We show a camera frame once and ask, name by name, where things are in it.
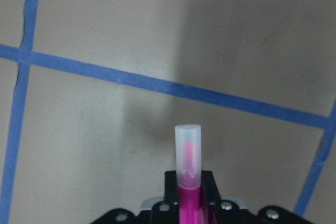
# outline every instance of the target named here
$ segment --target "blue tape line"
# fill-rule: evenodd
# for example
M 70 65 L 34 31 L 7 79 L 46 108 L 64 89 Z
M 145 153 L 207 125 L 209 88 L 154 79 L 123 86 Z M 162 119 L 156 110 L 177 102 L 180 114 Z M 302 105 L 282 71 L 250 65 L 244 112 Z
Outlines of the blue tape line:
M 19 49 L 16 47 L 0 45 L 0 57 L 17 62 L 19 58 Z
M 317 128 L 324 128 L 328 122 L 328 118 L 321 115 L 287 109 L 234 95 L 186 86 L 39 52 L 31 53 L 31 64 Z
M 4 162 L 1 194 L 0 194 L 0 223 L 8 224 L 10 204 L 12 201 L 17 154 L 20 143 L 20 134 L 25 109 L 27 94 L 29 64 L 31 50 L 33 49 L 34 31 L 36 23 L 38 0 L 25 0 L 24 33 L 19 49 L 8 46 L 1 46 L 0 50 L 3 58 L 20 62 L 18 77 L 13 93 L 11 117 L 7 136 L 7 148 Z
M 0 223 L 7 224 L 9 220 L 10 203 L 13 194 L 14 176 L 17 153 L 20 143 L 25 100 L 27 93 L 27 80 L 29 65 L 20 64 L 18 79 L 13 94 L 12 111 L 9 122 L 7 148 L 2 177 L 0 196 Z
M 26 0 L 23 8 L 24 15 L 24 35 L 21 48 L 26 50 L 33 49 L 34 31 L 36 23 L 38 0 Z
M 325 128 L 322 144 L 310 167 L 308 177 L 303 185 L 301 194 L 294 209 L 294 213 L 303 216 L 307 210 L 308 203 L 313 194 L 314 188 L 320 178 L 326 160 L 329 156 L 332 144 L 336 136 L 336 102 L 329 116 L 329 122 Z

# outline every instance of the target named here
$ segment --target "pink tube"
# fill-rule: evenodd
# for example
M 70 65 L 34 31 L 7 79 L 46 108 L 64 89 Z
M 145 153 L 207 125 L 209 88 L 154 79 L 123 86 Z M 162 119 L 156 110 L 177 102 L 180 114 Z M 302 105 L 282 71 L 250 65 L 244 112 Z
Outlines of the pink tube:
M 180 224 L 201 224 L 201 188 L 199 187 L 192 190 L 184 189 L 180 186 L 178 188 L 178 196 L 180 198 Z
M 175 127 L 180 224 L 201 224 L 201 127 Z

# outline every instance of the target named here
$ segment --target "magenta plastic part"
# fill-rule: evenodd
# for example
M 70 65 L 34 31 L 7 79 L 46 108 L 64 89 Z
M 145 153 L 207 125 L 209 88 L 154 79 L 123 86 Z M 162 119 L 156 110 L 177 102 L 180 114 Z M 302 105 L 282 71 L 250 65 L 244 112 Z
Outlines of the magenta plastic part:
M 180 186 L 178 188 L 180 224 L 201 224 L 201 188 L 191 190 Z

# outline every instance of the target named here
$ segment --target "black bracket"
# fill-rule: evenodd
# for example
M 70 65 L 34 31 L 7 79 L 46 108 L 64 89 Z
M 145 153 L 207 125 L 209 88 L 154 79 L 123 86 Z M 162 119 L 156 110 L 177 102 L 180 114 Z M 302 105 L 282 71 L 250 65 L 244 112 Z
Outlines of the black bracket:
M 113 209 L 92 224 L 179 224 L 176 172 L 165 172 L 164 177 L 163 200 L 151 208 L 142 209 L 138 216 L 123 208 Z M 202 171 L 201 187 L 205 224 L 312 224 L 281 207 L 264 207 L 255 216 L 237 202 L 222 199 L 211 171 Z

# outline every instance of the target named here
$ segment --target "screw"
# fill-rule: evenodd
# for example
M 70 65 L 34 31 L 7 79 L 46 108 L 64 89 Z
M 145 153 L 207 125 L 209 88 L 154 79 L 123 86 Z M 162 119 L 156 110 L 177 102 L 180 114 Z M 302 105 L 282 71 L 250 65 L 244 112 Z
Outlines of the screw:
M 231 210 L 232 209 L 232 204 L 229 201 L 223 201 L 221 203 L 221 208 L 224 210 Z
M 127 214 L 122 212 L 122 213 L 118 214 L 115 218 L 116 218 L 115 220 L 117 222 L 122 222 L 122 221 L 125 221 L 127 219 Z
M 159 206 L 159 210 L 162 211 L 162 212 L 166 212 L 166 211 L 168 211 L 169 208 L 170 208 L 169 205 L 166 204 L 166 203 L 163 203 L 163 204 L 161 204 L 161 205 Z
M 270 219 L 279 219 L 279 213 L 276 212 L 276 211 L 273 210 L 273 209 L 268 209 L 268 210 L 266 211 L 266 215 L 267 215 L 267 217 L 270 218 Z

